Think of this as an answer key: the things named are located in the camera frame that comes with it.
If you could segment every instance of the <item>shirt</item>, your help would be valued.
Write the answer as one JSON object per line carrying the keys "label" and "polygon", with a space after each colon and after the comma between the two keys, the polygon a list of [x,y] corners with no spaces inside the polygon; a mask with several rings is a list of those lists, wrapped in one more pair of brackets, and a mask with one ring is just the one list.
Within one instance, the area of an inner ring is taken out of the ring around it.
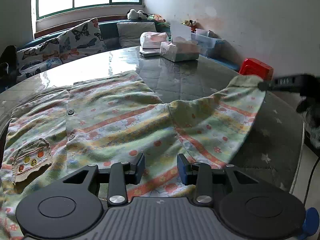
{"label": "shirt", "polygon": [[[100,169],[145,155],[134,196],[182,196],[177,155],[220,169],[248,135],[265,92],[257,76],[236,76],[223,90],[164,104],[134,71],[78,82],[12,111],[0,169],[0,238],[21,239],[15,209],[26,195],[88,164]],[[107,197],[101,184],[98,197]]]}

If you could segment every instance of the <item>window frame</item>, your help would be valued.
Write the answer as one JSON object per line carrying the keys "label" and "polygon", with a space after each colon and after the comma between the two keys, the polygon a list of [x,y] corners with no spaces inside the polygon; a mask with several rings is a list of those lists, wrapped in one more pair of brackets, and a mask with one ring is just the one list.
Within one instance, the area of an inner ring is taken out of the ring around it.
{"label": "window frame", "polygon": [[103,3],[103,4],[93,4],[93,5],[87,5],[87,6],[81,6],[81,7],[75,7],[75,0],[72,0],[72,8],[65,9],[62,11],[50,13],[44,16],[39,16],[39,0],[36,0],[36,17],[37,20],[41,20],[43,18],[47,18],[56,14],[70,12],[78,9],[84,9],[84,8],[93,8],[93,7],[102,7],[107,5],[126,5],[126,4],[132,4],[132,5],[142,5],[142,0],[139,0],[139,2],[112,2],[112,0],[109,0],[109,3]]}

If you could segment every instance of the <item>gray button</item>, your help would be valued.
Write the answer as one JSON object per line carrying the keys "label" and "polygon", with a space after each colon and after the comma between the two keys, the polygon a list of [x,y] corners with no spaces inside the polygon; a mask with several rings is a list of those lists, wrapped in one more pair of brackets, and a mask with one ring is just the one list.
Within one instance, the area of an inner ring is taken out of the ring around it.
{"label": "gray button", "polygon": [[209,202],[211,202],[212,198],[207,195],[201,195],[201,196],[197,197],[196,200],[199,203],[209,203]]}
{"label": "gray button", "polygon": [[68,115],[73,115],[74,113],[75,113],[75,111],[73,109],[68,110]]}
{"label": "gray button", "polygon": [[69,141],[75,137],[74,133],[69,136]]}
{"label": "gray button", "polygon": [[120,195],[114,195],[114,196],[110,197],[109,200],[112,203],[122,203],[123,201],[125,201],[125,198]]}

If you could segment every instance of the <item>shirt pocket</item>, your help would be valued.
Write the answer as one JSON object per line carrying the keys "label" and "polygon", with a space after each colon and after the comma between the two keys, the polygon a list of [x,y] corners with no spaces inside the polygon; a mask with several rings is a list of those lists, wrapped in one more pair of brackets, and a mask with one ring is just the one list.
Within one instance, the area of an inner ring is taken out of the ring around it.
{"label": "shirt pocket", "polygon": [[48,141],[39,138],[28,143],[18,150],[13,159],[13,184],[24,181],[31,173],[51,164],[52,155]]}

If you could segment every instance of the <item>window sill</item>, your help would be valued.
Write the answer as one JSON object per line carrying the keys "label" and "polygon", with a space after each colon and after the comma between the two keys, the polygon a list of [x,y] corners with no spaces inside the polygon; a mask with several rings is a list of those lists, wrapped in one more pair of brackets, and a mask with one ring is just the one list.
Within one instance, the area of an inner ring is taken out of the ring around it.
{"label": "window sill", "polygon": [[90,7],[77,9],[73,11],[68,11],[65,13],[60,13],[52,15],[36,21],[36,32],[49,29],[57,25],[63,25],[65,23],[70,23],[78,20],[103,17],[103,16],[112,16],[112,15],[124,15],[130,9],[143,10],[144,5],[137,4],[125,4],[125,5],[106,5],[98,7]]}

